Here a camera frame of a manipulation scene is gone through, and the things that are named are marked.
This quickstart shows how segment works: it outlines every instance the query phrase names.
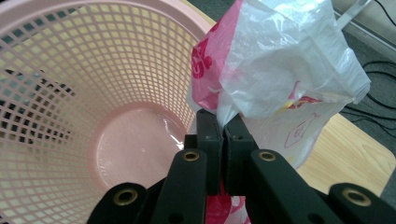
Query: basket bottom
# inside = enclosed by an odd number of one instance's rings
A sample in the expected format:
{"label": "basket bottom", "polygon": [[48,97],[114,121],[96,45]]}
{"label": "basket bottom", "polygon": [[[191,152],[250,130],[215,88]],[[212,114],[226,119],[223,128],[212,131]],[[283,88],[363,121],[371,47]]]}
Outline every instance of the basket bottom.
{"label": "basket bottom", "polygon": [[178,117],[159,105],[124,106],[96,132],[93,169],[106,189],[124,182],[149,188],[166,177],[186,133]]}

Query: wooden table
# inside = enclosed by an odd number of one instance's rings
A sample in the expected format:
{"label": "wooden table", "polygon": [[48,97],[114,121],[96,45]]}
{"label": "wooden table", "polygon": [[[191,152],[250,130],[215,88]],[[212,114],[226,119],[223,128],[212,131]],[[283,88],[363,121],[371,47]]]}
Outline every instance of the wooden table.
{"label": "wooden table", "polygon": [[[210,24],[215,22],[186,0]],[[393,154],[337,114],[323,128],[314,150],[298,173],[313,188],[329,192],[336,183],[353,183],[379,196],[396,166]]]}

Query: brass insert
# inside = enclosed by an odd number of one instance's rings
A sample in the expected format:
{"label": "brass insert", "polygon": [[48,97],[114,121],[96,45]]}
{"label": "brass insert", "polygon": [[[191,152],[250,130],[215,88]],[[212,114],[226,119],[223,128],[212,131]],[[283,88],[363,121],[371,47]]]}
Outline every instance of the brass insert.
{"label": "brass insert", "polygon": [[276,155],[274,155],[274,153],[271,152],[261,152],[259,154],[259,157],[264,160],[264,161],[274,161],[276,160]]}
{"label": "brass insert", "polygon": [[184,153],[183,155],[183,160],[185,161],[196,161],[198,159],[199,159],[199,154],[196,152],[189,151]]}
{"label": "brass insert", "polygon": [[137,191],[135,189],[122,189],[114,195],[113,202],[116,205],[124,206],[133,203],[137,199]]}
{"label": "brass insert", "polygon": [[343,190],[343,196],[350,202],[358,205],[358,206],[370,206],[371,205],[371,200],[369,197],[367,197],[365,194],[361,193],[360,191],[357,191],[355,189],[344,189]]}

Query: pink plastic basket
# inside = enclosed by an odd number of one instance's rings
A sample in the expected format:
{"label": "pink plastic basket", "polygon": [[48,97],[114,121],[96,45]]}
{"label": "pink plastic basket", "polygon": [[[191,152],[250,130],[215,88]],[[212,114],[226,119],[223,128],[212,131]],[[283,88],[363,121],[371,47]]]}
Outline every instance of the pink plastic basket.
{"label": "pink plastic basket", "polygon": [[165,177],[194,119],[179,1],[0,6],[0,223],[84,223],[122,182]]}

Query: white plastic bag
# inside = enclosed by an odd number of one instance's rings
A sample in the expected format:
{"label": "white plastic bag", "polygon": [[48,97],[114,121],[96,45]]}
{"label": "white plastic bag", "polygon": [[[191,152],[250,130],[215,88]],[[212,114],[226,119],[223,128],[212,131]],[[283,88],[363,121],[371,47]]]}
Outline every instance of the white plastic bag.
{"label": "white plastic bag", "polygon": [[[222,127],[240,113],[258,146],[294,168],[326,122],[370,89],[330,0],[236,0],[191,62],[191,107],[217,113]],[[244,204],[229,211],[225,223],[249,223]]]}

